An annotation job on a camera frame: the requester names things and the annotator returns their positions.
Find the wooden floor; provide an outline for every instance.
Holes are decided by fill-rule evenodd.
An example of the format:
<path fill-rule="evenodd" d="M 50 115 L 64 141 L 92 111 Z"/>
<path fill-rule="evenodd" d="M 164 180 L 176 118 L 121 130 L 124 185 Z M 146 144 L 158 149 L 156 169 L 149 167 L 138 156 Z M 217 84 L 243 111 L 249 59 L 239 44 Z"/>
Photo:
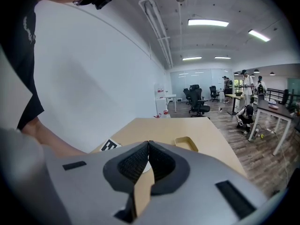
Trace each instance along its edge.
<path fill-rule="evenodd" d="M 286 181 L 289 180 L 295 167 L 299 166 L 300 162 L 300 138 L 299 133 L 295 134 L 294 124 L 291 124 L 282 149 L 279 150 L 276 156 L 273 156 L 272 153 L 279 142 L 276 134 L 271 134 L 257 126 L 260 129 L 259 134 L 264 134 L 265 137 L 263 139 L 256 138 L 249 142 L 241 133 L 241 129 L 236 128 L 237 121 L 235 116 L 227 113 L 227 111 L 232 110 L 232 99 L 230 99 L 229 104 L 217 101 L 206 102 L 205 104 L 210 106 L 210 112 L 204 116 L 210 118 L 228 141 L 250 181 L 256 184 L 268 197 L 271 197 L 274 191 L 284 189 L 287 185 Z M 219 107 L 223 108 L 221 113 L 218 113 Z M 177 112 L 174 112 L 173 102 L 169 103 L 168 109 L 171 118 L 188 118 L 191 116 L 188 113 L 190 106 L 185 102 L 177 103 Z M 263 128 L 269 128 L 274 131 L 276 122 L 277 118 L 261 113 L 258 123 Z M 279 138 L 283 134 L 286 123 L 283 120 L 280 122 L 277 132 Z"/>

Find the black slot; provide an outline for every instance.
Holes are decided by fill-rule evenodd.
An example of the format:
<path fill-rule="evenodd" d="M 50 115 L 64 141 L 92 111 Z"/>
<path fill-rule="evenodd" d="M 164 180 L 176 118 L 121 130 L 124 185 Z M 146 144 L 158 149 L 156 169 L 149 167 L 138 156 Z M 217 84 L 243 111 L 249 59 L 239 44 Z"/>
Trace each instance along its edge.
<path fill-rule="evenodd" d="M 255 211 L 255 207 L 230 181 L 219 182 L 215 185 L 240 219 L 247 217 Z"/>
<path fill-rule="evenodd" d="M 80 162 L 65 164 L 65 165 L 63 165 L 63 168 L 65 169 L 65 171 L 67 171 L 67 170 L 71 170 L 74 168 L 82 167 L 84 165 L 86 165 L 86 163 L 83 161 L 80 161 Z"/>

